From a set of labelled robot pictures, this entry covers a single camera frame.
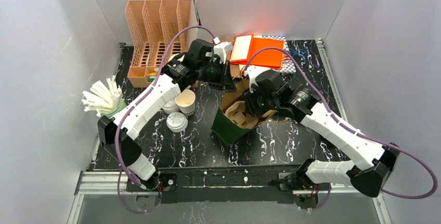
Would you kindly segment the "single pulp cup carrier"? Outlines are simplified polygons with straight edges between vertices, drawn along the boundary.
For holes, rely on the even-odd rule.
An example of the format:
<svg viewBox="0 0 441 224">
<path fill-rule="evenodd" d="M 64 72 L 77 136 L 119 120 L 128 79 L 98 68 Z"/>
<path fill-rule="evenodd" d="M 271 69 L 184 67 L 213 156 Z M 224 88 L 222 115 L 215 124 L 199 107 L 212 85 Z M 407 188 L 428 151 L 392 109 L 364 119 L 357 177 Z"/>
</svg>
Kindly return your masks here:
<svg viewBox="0 0 441 224">
<path fill-rule="evenodd" d="M 225 112 L 226 117 L 236 126 L 251 129 L 258 123 L 258 117 L 246 113 L 245 101 L 236 101 Z"/>
</svg>

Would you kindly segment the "green paper bag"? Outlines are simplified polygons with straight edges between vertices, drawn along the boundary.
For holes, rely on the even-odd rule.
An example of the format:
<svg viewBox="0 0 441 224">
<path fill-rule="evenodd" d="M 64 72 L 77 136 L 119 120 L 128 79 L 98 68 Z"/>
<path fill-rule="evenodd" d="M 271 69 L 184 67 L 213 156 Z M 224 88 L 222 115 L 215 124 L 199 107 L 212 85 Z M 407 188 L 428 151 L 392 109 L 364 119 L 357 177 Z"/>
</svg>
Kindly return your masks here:
<svg viewBox="0 0 441 224">
<path fill-rule="evenodd" d="M 238 141 L 245 134 L 249 133 L 256 127 L 258 127 L 261 123 L 265 122 L 276 113 L 275 110 L 269 110 L 263 116 L 257 116 L 259 119 L 258 123 L 251 129 L 240 128 L 236 126 L 233 122 L 231 122 L 226 117 L 225 112 L 236 101 L 244 101 L 244 97 L 242 93 L 246 89 L 248 89 L 248 87 L 249 87 L 248 80 L 241 80 L 238 83 L 236 83 L 237 90 L 234 92 L 226 92 L 223 95 L 217 113 L 215 115 L 215 119 L 211 127 L 211 130 L 224 144 L 228 146 Z"/>
</svg>

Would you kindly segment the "single white paper cup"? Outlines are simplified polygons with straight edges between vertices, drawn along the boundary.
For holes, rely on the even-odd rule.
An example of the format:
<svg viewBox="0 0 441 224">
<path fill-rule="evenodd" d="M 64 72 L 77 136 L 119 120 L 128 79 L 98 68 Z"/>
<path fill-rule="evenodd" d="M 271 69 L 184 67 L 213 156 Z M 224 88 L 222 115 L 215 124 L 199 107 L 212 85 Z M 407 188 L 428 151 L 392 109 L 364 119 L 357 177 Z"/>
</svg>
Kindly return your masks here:
<svg viewBox="0 0 441 224">
<path fill-rule="evenodd" d="M 175 97 L 175 103 L 185 116 L 193 115 L 196 109 L 196 95 L 192 90 L 185 89 Z"/>
</svg>

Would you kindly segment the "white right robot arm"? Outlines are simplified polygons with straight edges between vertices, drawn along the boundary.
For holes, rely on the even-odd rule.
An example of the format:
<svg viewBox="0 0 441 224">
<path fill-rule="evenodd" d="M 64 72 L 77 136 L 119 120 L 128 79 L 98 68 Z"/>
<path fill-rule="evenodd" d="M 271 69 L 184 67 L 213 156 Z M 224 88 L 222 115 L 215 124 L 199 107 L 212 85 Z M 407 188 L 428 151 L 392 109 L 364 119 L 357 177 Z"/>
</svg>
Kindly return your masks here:
<svg viewBox="0 0 441 224">
<path fill-rule="evenodd" d="M 361 138 L 359 131 L 344 129 L 344 120 L 327 111 L 318 95 L 305 86 L 291 87 L 274 70 L 252 65 L 244 74 L 249 79 L 249 88 L 243 92 L 248 113 L 262 116 L 275 110 L 315 131 L 349 157 L 342 162 L 307 159 L 296 172 L 278 179 L 278 183 L 305 189 L 321 183 L 338 183 L 352 186 L 369 197 L 380 194 L 394 170 L 399 151 Z"/>
</svg>

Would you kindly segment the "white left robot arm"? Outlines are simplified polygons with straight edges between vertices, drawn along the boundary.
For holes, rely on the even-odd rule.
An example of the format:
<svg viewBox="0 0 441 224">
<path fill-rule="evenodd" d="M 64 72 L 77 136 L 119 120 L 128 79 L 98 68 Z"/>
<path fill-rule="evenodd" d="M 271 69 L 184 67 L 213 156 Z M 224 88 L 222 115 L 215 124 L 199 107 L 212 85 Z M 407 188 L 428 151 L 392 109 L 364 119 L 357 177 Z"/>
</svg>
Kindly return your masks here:
<svg viewBox="0 0 441 224">
<path fill-rule="evenodd" d="M 140 131 L 166 103 L 196 81 L 218 90 L 235 91 L 227 60 L 232 50 L 232 42 L 213 45 L 202 39 L 192 41 L 187 52 L 170 57 L 157 82 L 115 115 L 98 120 L 100 145 L 126 167 L 135 185 L 155 190 L 160 184 L 158 170 L 135 142 Z"/>
</svg>

